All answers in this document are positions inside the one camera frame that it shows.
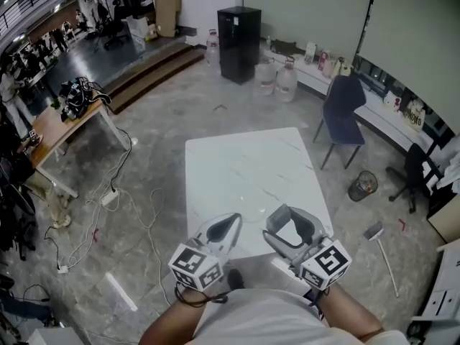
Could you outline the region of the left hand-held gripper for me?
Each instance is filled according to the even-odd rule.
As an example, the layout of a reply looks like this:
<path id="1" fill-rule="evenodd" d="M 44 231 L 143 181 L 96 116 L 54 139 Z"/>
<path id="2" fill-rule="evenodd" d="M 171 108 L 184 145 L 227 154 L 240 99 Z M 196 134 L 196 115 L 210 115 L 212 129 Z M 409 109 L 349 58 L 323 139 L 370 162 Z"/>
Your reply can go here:
<path id="1" fill-rule="evenodd" d="M 180 244 L 168 263 L 177 282 L 197 291 L 218 282 L 241 229 L 239 213 L 225 213 L 202 223 L 196 236 Z"/>

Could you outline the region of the long white counter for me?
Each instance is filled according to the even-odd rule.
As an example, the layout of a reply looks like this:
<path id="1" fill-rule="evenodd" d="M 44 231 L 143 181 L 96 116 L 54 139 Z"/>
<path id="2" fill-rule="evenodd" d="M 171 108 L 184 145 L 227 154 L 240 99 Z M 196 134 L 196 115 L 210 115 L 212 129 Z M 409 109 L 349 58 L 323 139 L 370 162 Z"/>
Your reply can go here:
<path id="1" fill-rule="evenodd" d="M 336 60 L 331 58 L 326 64 L 326 74 L 318 69 L 318 63 L 306 64 L 303 54 L 295 54 L 294 69 L 297 73 L 298 82 L 325 96 L 331 83 L 329 74 L 332 73 Z M 364 90 L 366 96 L 365 105 L 359 107 L 355 114 L 363 122 L 383 133 L 395 144 L 409 150 L 413 143 L 418 144 L 424 151 L 428 151 L 433 144 L 433 139 L 425 131 L 417 132 L 404 120 L 401 112 L 394 112 L 384 105 L 383 100 L 375 93 Z"/>

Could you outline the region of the person's left forearm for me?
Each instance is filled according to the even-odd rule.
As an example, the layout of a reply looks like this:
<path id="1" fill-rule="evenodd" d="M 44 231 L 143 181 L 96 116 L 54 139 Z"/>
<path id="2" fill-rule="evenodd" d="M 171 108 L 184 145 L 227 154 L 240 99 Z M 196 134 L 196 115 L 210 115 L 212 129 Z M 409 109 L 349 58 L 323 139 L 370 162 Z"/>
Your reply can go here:
<path id="1" fill-rule="evenodd" d="M 193 339 L 204 308 L 194 308 L 176 300 L 148 327 L 139 340 L 139 345 L 187 344 Z"/>

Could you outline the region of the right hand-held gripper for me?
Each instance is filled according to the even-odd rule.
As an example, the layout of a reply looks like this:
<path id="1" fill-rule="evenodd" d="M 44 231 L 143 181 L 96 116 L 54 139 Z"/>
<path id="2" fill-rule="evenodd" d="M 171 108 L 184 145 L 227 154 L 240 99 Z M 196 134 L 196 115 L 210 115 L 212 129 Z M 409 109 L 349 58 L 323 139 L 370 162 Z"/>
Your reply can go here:
<path id="1" fill-rule="evenodd" d="M 313 240 L 316 228 L 309 213 L 291 206 L 288 209 L 302 243 L 292 245 L 268 230 L 262 231 L 263 238 L 282 258 L 290 261 L 301 280 L 317 289 L 326 289 L 346 273 L 351 257 L 341 242 L 328 234 Z"/>

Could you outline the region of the small clear dish with cube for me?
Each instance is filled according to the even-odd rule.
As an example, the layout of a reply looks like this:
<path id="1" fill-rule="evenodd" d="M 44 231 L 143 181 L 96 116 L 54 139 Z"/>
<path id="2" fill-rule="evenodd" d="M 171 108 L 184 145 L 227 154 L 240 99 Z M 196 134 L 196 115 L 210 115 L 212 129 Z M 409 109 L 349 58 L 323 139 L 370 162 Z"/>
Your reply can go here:
<path id="1" fill-rule="evenodd" d="M 237 211 L 247 224 L 264 222 L 276 200 L 259 188 L 240 190 L 235 200 Z"/>

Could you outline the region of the dark wooden steps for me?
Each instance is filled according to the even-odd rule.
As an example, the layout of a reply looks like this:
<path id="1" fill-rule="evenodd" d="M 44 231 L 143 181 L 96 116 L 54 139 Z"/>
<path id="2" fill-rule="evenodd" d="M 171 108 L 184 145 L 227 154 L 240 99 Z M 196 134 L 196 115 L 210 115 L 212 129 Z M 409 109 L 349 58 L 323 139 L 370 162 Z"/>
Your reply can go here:
<path id="1" fill-rule="evenodd" d="M 104 86 L 111 98 L 109 108 L 121 113 L 161 83 L 204 59 L 204 49 L 174 42 L 133 64 Z"/>

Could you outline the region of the tall cardboard sheet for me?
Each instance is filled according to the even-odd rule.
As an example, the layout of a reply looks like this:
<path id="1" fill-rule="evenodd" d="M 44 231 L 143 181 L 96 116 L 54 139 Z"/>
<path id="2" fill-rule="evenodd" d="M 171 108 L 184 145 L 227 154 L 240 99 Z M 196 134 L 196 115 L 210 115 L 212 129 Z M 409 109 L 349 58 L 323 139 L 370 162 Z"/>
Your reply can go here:
<path id="1" fill-rule="evenodd" d="M 156 28 L 161 37 L 173 38 L 177 33 L 177 18 L 182 0 L 155 0 Z"/>

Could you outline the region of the white roller blind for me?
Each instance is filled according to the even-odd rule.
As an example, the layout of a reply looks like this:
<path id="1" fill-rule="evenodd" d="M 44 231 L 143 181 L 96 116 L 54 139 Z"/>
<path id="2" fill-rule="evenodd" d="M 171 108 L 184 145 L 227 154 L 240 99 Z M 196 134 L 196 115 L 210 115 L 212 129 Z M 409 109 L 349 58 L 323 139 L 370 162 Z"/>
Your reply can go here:
<path id="1" fill-rule="evenodd" d="M 373 0 L 359 54 L 460 134 L 460 0 Z"/>
<path id="2" fill-rule="evenodd" d="M 244 0 L 262 11 L 261 36 L 294 42 L 304 50 L 309 42 L 352 60 L 356 54 L 370 0 Z"/>

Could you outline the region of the person's right forearm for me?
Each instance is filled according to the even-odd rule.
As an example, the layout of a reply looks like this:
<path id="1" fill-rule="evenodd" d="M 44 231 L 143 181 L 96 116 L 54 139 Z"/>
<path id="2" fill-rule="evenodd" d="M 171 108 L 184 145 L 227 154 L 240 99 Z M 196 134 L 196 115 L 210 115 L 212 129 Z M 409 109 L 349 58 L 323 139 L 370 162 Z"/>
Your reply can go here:
<path id="1" fill-rule="evenodd" d="M 384 331 L 377 317 L 337 283 L 322 294 L 318 306 L 329 326 L 348 332 L 361 342 Z"/>

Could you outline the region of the pile of black devices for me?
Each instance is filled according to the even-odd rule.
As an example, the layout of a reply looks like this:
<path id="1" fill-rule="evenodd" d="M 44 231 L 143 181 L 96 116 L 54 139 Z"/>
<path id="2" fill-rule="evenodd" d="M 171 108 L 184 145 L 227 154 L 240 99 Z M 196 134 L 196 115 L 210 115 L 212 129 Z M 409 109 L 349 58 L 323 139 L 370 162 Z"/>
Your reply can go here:
<path id="1" fill-rule="evenodd" d="M 111 104 L 111 98 L 104 89 L 87 77 L 77 77 L 61 83 L 59 96 L 64 100 L 60 114 L 62 122 L 82 118 L 89 106 L 99 100 L 106 106 Z"/>

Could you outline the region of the person's black shoe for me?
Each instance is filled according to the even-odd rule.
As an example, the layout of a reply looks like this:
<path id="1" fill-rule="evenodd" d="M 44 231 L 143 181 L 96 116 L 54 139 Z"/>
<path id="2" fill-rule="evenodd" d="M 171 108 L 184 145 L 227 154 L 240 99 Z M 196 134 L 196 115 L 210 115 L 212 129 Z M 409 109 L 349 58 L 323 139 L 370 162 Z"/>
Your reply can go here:
<path id="1" fill-rule="evenodd" d="M 244 279 L 238 269 L 230 269 L 227 274 L 227 284 L 231 291 L 245 288 Z"/>

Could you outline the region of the white plush toy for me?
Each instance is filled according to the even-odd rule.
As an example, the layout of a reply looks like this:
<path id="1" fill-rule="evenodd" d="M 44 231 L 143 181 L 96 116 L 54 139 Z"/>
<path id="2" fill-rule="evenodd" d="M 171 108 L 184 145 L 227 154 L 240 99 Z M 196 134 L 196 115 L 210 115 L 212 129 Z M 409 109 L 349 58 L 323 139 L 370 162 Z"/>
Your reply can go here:
<path id="1" fill-rule="evenodd" d="M 397 113 L 400 109 L 400 104 L 401 104 L 401 98 L 399 96 L 396 96 L 392 91 L 388 91 L 383 98 L 383 105 L 384 107 L 392 111 L 394 113 Z"/>

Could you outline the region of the white drawer unit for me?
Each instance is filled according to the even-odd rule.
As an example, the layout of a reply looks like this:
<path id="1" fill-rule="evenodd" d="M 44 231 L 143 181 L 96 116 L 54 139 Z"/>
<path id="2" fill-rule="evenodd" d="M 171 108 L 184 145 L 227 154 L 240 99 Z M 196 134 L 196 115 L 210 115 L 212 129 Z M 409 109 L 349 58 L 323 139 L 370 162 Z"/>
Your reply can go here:
<path id="1" fill-rule="evenodd" d="M 460 239 L 437 252 L 431 283 L 406 331 L 412 345 L 460 345 Z"/>

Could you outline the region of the white broom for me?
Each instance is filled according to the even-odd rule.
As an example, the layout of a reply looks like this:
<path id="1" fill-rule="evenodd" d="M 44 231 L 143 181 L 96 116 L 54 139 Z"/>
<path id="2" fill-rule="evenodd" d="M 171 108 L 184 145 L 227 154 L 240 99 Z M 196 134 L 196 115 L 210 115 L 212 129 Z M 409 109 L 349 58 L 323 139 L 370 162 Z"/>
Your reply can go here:
<path id="1" fill-rule="evenodd" d="M 399 298 L 399 290 L 397 288 L 397 284 L 395 281 L 395 276 L 393 275 L 392 268 L 390 266 L 389 259 L 387 257 L 387 253 L 385 251 L 385 248 L 383 247 L 383 244 L 381 242 L 380 236 L 382 235 L 384 229 L 383 229 L 383 224 L 381 221 L 378 221 L 377 223 L 371 225 L 364 233 L 363 236 L 367 241 L 376 241 L 379 250 L 382 253 L 383 260 L 385 262 L 385 265 L 387 267 L 387 271 L 389 273 L 391 283 L 393 286 L 393 290 L 395 292 L 395 297 Z"/>

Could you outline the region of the person's white shirt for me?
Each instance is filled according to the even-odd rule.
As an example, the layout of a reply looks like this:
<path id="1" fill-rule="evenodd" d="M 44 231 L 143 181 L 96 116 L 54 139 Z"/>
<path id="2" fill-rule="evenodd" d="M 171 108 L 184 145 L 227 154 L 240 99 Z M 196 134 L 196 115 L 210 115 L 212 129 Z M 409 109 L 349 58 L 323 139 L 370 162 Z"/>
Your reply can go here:
<path id="1" fill-rule="evenodd" d="M 320 321 L 308 301 L 282 290 L 241 289 L 209 303 L 187 345 L 409 345 L 396 330 L 366 341 Z"/>

